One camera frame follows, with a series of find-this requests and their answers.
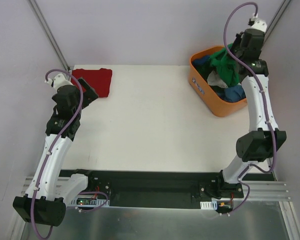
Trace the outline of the green t-shirt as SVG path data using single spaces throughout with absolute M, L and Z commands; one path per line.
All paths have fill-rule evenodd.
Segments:
M 239 84 L 236 61 L 228 56 L 225 47 L 209 57 L 209 65 L 216 71 L 227 87 L 234 87 Z

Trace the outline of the orange plastic basket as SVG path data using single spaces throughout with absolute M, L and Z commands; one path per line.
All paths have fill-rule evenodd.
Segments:
M 222 45 L 216 45 L 195 53 L 189 59 L 190 70 L 188 74 L 188 82 L 209 110 L 217 117 L 227 117 L 248 105 L 246 98 L 238 102 L 227 102 L 222 100 L 192 64 L 194 60 L 200 59 L 206 55 L 211 55 L 220 51 L 222 48 Z

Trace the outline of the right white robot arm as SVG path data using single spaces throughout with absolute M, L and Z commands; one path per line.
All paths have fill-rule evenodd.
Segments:
M 236 36 L 230 53 L 238 61 L 238 74 L 249 113 L 248 133 L 236 141 L 236 156 L 231 163 L 204 187 L 204 194 L 215 199 L 239 195 L 242 178 L 253 168 L 262 173 L 274 170 L 277 151 L 287 139 L 275 121 L 269 96 L 269 71 L 266 61 L 260 59 L 265 33 L 248 28 Z M 259 163 L 272 160 L 268 170 Z

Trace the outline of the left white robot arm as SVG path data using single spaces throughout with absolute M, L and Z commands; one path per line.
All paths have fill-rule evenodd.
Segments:
M 56 105 L 46 124 L 42 156 L 24 196 L 15 197 L 12 204 L 25 222 L 57 227 L 65 217 L 66 208 L 80 192 L 89 195 L 95 191 L 95 181 L 82 173 L 74 173 L 61 187 L 57 186 L 65 156 L 80 127 L 81 116 L 75 112 L 80 103 L 86 108 L 98 98 L 95 89 L 82 77 L 78 82 L 84 93 L 62 74 L 47 81 L 56 89 L 52 96 Z

